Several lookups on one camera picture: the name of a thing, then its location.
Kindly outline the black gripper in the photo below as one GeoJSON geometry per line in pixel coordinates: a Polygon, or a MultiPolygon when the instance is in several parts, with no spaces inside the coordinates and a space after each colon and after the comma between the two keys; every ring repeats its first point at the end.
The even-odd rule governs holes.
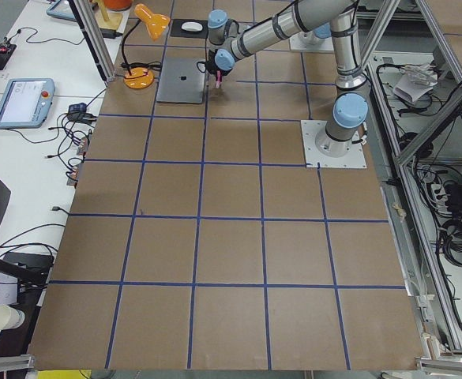
{"type": "Polygon", "coordinates": [[[226,77],[231,71],[221,69],[214,61],[208,60],[208,72],[216,79],[226,77]]]}

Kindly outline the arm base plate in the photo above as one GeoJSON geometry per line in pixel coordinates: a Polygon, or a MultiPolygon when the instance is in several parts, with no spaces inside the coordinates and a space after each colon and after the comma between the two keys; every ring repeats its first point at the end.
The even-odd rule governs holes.
{"type": "Polygon", "coordinates": [[[333,53],[334,48],[332,44],[332,39],[328,38],[324,42],[316,45],[306,45],[302,43],[298,35],[292,36],[289,39],[290,49],[292,51],[301,51],[301,52],[314,52],[314,53],[333,53]]]}
{"type": "Polygon", "coordinates": [[[302,120],[302,144],[308,168],[367,169],[363,146],[366,137],[356,130],[349,141],[334,141],[324,120],[302,120]]]}

